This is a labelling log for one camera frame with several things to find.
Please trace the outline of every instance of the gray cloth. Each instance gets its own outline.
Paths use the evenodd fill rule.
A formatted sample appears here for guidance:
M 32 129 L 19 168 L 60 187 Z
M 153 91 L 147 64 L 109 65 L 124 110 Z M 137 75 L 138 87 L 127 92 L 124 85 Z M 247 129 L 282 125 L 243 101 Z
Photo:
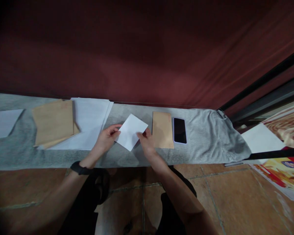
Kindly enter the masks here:
M 31 109 L 56 99 L 0 94 L 0 111 L 25 109 L 11 134 L 0 139 L 0 170 L 25 168 L 70 167 L 83 159 L 89 151 L 37 150 L 36 127 Z M 171 113 L 172 117 L 186 121 L 188 143 L 174 144 L 174 149 L 157 149 L 170 165 L 230 163 L 248 158 L 250 149 L 232 123 L 221 111 L 210 109 L 176 109 L 139 105 L 114 104 L 105 127 L 123 123 L 132 113 L 152 129 L 153 111 Z M 121 145 L 113 147 L 97 163 L 96 167 L 149 166 L 139 142 L 129 152 Z

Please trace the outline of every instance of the dark red fabric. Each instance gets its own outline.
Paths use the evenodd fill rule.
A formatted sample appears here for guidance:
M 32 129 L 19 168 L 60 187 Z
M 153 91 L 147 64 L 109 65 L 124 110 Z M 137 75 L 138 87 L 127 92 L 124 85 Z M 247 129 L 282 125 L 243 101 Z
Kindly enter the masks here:
M 294 0 L 19 0 L 0 91 L 217 109 L 293 52 Z

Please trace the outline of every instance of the gray towel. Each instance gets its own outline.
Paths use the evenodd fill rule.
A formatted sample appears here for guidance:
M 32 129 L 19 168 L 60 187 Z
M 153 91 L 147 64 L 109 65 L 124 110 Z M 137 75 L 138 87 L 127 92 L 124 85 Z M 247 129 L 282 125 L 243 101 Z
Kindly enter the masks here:
M 0 111 L 25 109 L 11 134 L 0 139 L 0 170 L 70 167 L 88 154 L 83 150 L 37 150 L 33 147 L 36 126 L 31 109 L 56 99 L 0 94 Z M 152 129 L 153 111 L 171 113 L 186 121 L 188 143 L 174 143 L 174 149 L 157 149 L 169 165 L 230 163 L 248 158 L 250 149 L 232 123 L 221 111 L 211 109 L 176 109 L 114 104 L 105 127 L 123 123 L 132 113 Z M 113 147 L 96 167 L 149 166 L 139 142 L 129 152 L 121 145 Z

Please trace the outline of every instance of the watch strap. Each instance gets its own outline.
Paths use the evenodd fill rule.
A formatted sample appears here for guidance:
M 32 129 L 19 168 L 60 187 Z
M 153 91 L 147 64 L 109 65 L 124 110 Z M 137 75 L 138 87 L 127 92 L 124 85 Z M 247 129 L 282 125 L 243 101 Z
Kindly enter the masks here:
M 94 172 L 94 169 L 88 169 L 87 167 L 82 167 L 79 165 L 80 161 L 74 162 L 71 165 L 71 169 L 77 172 L 79 175 L 90 175 Z

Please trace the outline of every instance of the brown envelope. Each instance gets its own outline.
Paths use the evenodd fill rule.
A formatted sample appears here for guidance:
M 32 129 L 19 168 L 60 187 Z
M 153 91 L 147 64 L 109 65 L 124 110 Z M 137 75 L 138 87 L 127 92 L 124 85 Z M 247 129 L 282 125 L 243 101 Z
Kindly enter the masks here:
M 55 103 L 55 102 L 62 102 L 62 101 L 63 101 L 62 99 L 59 99 L 59 100 L 57 100 L 57 101 L 53 101 L 52 103 Z M 76 124 L 75 122 L 73 123 L 73 132 L 74 132 L 74 134 L 71 135 L 71 136 L 64 137 L 64 138 L 62 138 L 62 139 L 55 140 L 55 141 L 51 141 L 51 142 L 48 142 L 48 143 L 44 144 L 44 145 L 43 145 L 43 148 L 44 148 L 44 149 L 51 148 L 52 146 L 57 145 L 58 143 L 61 143 L 62 141 L 64 141 L 64 140 L 66 140 L 66 139 L 68 139 L 68 138 L 70 138 L 70 137 L 72 137 L 72 136 L 78 134 L 80 131 L 79 131 L 79 129 L 78 129 L 78 127 L 77 127 L 77 124 Z
M 52 102 L 32 110 L 37 127 L 35 146 L 74 134 L 72 101 Z
M 153 139 L 155 148 L 174 149 L 170 113 L 153 112 Z

